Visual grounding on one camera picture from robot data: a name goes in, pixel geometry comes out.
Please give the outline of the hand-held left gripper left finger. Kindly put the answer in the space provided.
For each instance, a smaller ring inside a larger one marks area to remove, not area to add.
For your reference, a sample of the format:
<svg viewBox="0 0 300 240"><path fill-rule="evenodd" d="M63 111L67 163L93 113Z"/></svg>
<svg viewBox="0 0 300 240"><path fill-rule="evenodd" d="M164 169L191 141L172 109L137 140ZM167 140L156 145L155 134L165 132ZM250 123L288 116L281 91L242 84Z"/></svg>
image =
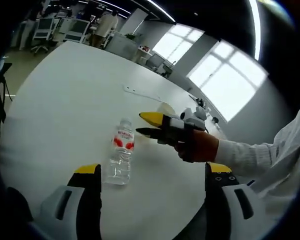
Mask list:
<svg viewBox="0 0 300 240"><path fill-rule="evenodd" d="M42 202L40 227L53 240L100 240L101 192L101 165L79 167Z"/></svg>

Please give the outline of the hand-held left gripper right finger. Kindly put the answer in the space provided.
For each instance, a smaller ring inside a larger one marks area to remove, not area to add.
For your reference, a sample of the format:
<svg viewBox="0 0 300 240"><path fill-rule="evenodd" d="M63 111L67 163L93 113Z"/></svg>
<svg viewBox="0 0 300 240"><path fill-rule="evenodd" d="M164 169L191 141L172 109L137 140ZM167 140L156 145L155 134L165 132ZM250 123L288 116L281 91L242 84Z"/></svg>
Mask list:
<svg viewBox="0 0 300 240"><path fill-rule="evenodd" d="M232 170L222 164L205 164L207 240L257 240L265 225L263 202Z"/></svg>

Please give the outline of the person's right hand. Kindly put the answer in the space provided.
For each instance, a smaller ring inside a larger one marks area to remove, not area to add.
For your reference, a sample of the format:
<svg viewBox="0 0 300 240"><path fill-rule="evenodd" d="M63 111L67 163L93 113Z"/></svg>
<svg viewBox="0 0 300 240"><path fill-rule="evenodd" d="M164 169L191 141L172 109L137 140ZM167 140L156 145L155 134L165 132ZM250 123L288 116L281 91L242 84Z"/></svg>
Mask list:
<svg viewBox="0 0 300 240"><path fill-rule="evenodd" d="M188 163L214 162L219 139L200 130L194 130L185 142L178 142L174 149L178 156Z"/></svg>

